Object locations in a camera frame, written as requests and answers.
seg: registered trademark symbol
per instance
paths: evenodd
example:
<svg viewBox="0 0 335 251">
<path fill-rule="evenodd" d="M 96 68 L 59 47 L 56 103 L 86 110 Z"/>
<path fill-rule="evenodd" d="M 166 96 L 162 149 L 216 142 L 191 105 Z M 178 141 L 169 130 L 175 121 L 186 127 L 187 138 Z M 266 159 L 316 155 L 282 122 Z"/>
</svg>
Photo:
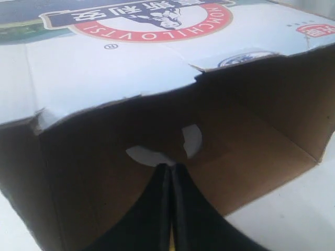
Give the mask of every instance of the registered trademark symbol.
<svg viewBox="0 0 335 251">
<path fill-rule="evenodd" d="M 105 49 L 107 49 L 107 50 L 113 50 L 113 49 L 116 49 L 118 47 L 119 46 L 117 44 L 114 44 L 114 43 L 110 43 L 110 44 L 105 45 Z"/>
</svg>

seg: black object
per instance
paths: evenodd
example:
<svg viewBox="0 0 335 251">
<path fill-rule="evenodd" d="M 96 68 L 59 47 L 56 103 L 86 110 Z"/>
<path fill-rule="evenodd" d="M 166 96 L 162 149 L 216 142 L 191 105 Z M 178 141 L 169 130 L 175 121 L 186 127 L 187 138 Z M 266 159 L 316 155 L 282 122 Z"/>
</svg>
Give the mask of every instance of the black object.
<svg viewBox="0 0 335 251">
<path fill-rule="evenodd" d="M 143 194 L 124 217 L 83 251 L 168 251 L 170 171 L 157 166 Z"/>
<path fill-rule="evenodd" d="M 205 199 L 186 167 L 160 164 L 141 197 L 83 251 L 267 251 L 229 224 Z"/>
</svg>

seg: printed logo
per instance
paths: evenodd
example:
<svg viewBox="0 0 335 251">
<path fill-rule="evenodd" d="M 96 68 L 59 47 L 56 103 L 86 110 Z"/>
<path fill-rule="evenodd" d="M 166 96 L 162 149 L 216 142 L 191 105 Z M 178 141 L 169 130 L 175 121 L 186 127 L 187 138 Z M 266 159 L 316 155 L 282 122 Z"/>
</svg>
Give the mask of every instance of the printed logo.
<svg viewBox="0 0 335 251">
<path fill-rule="evenodd" d="M 139 1 L 40 15 L 46 29 L 129 42 L 164 42 L 208 35 L 228 26 L 230 0 Z"/>
<path fill-rule="evenodd" d="M 256 52 L 240 54 L 223 60 L 221 63 L 219 63 L 219 67 L 229 66 L 233 64 L 242 64 L 250 60 L 260 59 L 274 55 L 277 55 L 277 53 L 270 51 L 256 51 Z"/>
<path fill-rule="evenodd" d="M 304 25 L 297 29 L 298 32 L 306 34 L 312 38 L 319 38 L 335 34 L 335 26 L 332 25 Z"/>
</svg>

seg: red label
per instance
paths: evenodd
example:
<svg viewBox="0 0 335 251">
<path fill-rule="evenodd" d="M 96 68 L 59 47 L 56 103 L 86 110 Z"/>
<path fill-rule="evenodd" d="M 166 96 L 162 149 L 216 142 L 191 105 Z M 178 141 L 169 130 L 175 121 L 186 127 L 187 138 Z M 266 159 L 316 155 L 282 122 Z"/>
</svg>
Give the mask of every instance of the red label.
<svg viewBox="0 0 335 251">
<path fill-rule="evenodd" d="M 297 31 L 306 34 L 312 38 L 323 37 L 335 34 L 335 26 L 332 25 L 304 25 L 297 29 Z"/>
<path fill-rule="evenodd" d="M 207 12 L 207 17 L 202 22 L 182 29 L 139 32 L 130 30 L 119 30 L 100 24 L 98 21 L 76 24 L 72 27 L 75 31 L 86 35 L 109 40 L 120 40 L 128 42 L 163 42 L 190 39 L 216 32 L 229 25 L 232 13 L 219 4 L 204 4 L 201 8 Z"/>
</svg>

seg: cardboard box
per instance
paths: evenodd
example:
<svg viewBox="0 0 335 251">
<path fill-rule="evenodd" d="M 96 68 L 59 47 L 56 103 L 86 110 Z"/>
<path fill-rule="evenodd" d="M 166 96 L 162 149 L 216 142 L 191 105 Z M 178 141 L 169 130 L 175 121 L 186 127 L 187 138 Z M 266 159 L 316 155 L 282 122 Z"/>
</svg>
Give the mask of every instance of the cardboard box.
<svg viewBox="0 0 335 251">
<path fill-rule="evenodd" d="M 136 202 L 154 168 L 134 145 L 186 164 L 222 215 L 322 160 L 334 21 L 266 1 L 108 4 L 0 3 L 0 185 L 43 250 L 84 248 Z"/>
</svg>

